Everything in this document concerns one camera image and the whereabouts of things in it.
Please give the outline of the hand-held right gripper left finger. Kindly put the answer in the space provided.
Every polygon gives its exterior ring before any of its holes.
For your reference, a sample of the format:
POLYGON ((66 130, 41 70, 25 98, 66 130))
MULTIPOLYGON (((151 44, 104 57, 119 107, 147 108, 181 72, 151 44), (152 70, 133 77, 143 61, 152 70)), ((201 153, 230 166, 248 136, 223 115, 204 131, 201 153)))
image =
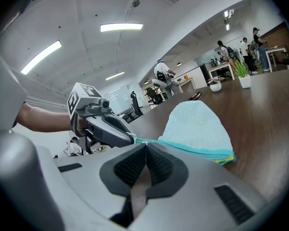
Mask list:
POLYGON ((100 216, 110 219, 129 203, 133 219, 147 210, 146 144, 109 149, 98 154, 56 159, 58 167, 80 166, 61 173, 69 187, 100 216))

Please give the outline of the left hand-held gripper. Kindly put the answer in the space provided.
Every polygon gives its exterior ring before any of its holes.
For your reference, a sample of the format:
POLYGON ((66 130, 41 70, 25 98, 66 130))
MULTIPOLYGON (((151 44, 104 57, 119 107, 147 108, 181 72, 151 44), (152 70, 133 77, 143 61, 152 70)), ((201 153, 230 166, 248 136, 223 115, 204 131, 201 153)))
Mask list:
POLYGON ((93 86, 76 83, 67 100, 71 130, 79 138, 79 146, 92 153, 94 141, 113 147, 125 147, 135 143, 131 127, 116 115, 87 113, 85 107, 103 99, 93 86))

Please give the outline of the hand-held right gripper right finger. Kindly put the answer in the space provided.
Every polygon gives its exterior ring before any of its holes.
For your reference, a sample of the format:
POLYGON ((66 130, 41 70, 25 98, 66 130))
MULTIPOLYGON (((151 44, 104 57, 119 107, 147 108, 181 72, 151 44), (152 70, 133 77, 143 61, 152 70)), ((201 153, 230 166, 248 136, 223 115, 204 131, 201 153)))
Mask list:
POLYGON ((186 166, 185 183, 171 197, 149 199, 134 231, 228 231, 253 217, 266 200, 223 166, 178 149, 149 143, 174 164, 186 166))

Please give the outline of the light blue pencil pouch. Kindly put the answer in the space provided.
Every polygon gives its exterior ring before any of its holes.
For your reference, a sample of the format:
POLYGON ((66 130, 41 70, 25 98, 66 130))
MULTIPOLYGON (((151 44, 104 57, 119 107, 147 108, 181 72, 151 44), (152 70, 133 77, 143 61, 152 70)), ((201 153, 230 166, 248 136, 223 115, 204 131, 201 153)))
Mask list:
POLYGON ((136 137, 135 142, 182 150, 222 166, 236 160, 230 137, 220 119, 200 100, 177 105, 157 140, 136 137))

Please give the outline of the black high-back office chair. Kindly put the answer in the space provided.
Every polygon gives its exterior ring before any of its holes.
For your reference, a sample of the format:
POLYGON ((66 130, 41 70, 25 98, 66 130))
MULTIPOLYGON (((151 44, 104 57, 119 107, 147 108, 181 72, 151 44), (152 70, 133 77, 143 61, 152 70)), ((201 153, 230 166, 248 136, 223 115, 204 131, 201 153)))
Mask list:
POLYGON ((138 101, 137 101, 137 96, 136 96, 136 93, 134 91, 131 92, 131 99, 132 99, 132 106, 133 106, 133 109, 135 111, 135 114, 137 116, 142 116, 143 113, 139 107, 139 104, 138 104, 138 101))

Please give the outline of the long ceiling light panel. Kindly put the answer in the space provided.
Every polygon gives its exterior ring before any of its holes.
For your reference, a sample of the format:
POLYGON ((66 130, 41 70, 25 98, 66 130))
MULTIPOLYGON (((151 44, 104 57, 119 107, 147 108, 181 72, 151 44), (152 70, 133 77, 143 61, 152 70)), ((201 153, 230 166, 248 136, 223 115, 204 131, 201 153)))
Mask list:
POLYGON ((107 31, 117 31, 117 30, 141 30, 143 24, 137 23, 115 23, 115 24, 105 24, 100 26, 101 32, 107 31))
POLYGON ((110 76, 110 77, 107 77, 105 80, 108 81, 108 80, 111 80, 111 79, 113 79, 113 78, 119 77, 119 76, 121 76, 121 75, 123 75, 123 74, 125 74, 124 71, 123 71, 123 72, 120 72, 120 73, 116 73, 115 75, 112 75, 112 76, 110 76))
POLYGON ((61 48, 61 43, 59 40, 45 48, 38 55, 36 55, 22 70, 21 74, 27 75, 37 64, 39 64, 43 59, 48 57, 50 54, 61 48))

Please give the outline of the black swivel chair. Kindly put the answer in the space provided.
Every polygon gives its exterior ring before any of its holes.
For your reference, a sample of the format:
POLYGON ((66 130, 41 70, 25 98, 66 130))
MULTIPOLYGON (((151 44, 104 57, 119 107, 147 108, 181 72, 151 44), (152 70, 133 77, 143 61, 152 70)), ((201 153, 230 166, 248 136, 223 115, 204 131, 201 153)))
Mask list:
POLYGON ((153 104, 159 105, 163 102, 162 97, 157 94, 152 88, 147 88, 146 93, 148 97, 152 100, 153 104))

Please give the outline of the long wooden top desk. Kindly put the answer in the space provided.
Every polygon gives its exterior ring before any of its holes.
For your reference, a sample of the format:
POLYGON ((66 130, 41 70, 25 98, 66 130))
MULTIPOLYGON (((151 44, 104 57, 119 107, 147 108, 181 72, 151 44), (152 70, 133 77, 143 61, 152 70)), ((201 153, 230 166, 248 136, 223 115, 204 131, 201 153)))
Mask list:
POLYGON ((193 78, 189 78, 188 80, 184 80, 182 83, 178 84, 178 91, 180 93, 192 92, 193 90, 196 90, 193 78))

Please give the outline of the white partition panel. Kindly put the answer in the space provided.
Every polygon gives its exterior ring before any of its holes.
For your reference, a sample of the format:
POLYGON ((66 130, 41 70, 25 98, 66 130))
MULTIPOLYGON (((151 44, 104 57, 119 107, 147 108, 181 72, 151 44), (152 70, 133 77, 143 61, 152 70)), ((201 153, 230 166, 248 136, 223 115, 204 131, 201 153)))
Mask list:
POLYGON ((195 69, 193 69, 191 71, 188 71, 186 73, 186 75, 189 78, 192 78, 196 89, 207 87, 207 82, 206 82, 206 80, 204 78, 204 75, 203 75, 202 70, 201 70, 200 67, 197 67, 197 68, 195 68, 195 69))

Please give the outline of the pink plant in white pot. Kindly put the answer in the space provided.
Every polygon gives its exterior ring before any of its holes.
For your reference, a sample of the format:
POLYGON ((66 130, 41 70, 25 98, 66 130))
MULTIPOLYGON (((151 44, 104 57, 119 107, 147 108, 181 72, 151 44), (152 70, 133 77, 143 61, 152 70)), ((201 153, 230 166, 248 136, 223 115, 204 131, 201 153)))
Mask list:
POLYGON ((213 77, 208 80, 207 84, 213 92, 219 92, 222 89, 222 81, 224 80, 224 77, 213 77))

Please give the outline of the green plant in white pot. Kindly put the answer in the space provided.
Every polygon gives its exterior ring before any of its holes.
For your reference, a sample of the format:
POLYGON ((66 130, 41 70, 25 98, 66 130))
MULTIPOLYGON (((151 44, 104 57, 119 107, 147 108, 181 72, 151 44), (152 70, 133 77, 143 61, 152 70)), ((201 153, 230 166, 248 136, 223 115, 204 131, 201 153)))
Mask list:
POLYGON ((233 63, 234 63, 234 74, 239 79, 241 87, 243 89, 250 88, 251 79, 245 65, 238 60, 233 60, 233 63))

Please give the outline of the wooden top white desk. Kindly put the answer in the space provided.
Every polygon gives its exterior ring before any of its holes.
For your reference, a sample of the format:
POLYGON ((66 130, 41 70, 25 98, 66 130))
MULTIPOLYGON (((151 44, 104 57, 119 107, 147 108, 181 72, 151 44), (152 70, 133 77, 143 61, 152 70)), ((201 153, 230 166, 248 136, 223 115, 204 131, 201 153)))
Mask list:
POLYGON ((217 70, 220 70, 220 69, 222 69, 222 68, 228 68, 228 70, 230 71, 232 80, 235 80, 235 76, 234 76, 232 67, 231 67, 231 65, 230 65, 229 62, 226 62, 226 63, 224 63, 224 64, 220 64, 220 65, 215 66, 215 67, 213 67, 212 69, 210 69, 210 70, 208 71, 210 78, 213 78, 213 75, 212 75, 213 72, 216 72, 217 70))

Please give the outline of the bright square ceiling lights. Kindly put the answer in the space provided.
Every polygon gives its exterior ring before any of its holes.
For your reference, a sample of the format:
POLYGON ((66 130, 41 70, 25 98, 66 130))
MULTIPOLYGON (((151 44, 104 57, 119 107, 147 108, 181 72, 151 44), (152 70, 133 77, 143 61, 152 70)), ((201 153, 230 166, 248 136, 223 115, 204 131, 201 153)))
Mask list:
POLYGON ((224 12, 224 23, 227 31, 230 29, 229 19, 232 17, 233 13, 234 9, 230 9, 224 12))

